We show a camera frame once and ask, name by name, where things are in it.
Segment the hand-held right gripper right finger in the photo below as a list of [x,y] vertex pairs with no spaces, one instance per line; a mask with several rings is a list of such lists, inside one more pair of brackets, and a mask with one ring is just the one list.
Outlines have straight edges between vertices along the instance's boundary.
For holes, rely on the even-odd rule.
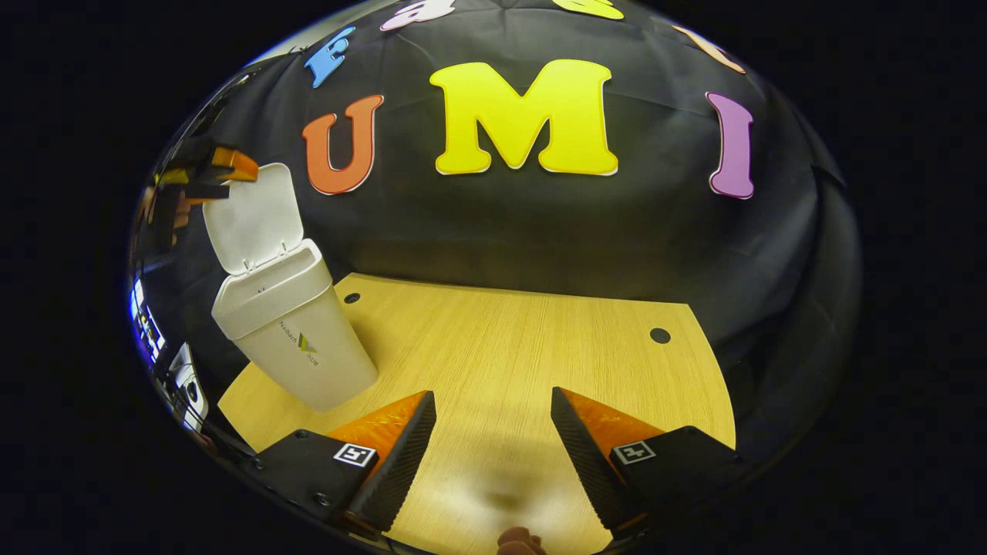
[[708,509],[747,477],[746,458],[697,426],[663,431],[562,387],[552,390],[551,417],[610,533],[667,528]]

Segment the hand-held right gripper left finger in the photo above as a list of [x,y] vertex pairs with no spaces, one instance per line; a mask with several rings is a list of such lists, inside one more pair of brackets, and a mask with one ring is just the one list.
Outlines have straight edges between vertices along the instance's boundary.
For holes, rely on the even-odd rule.
[[334,432],[296,429],[247,460],[264,491],[346,533],[391,530],[426,453],[435,396],[423,390]]

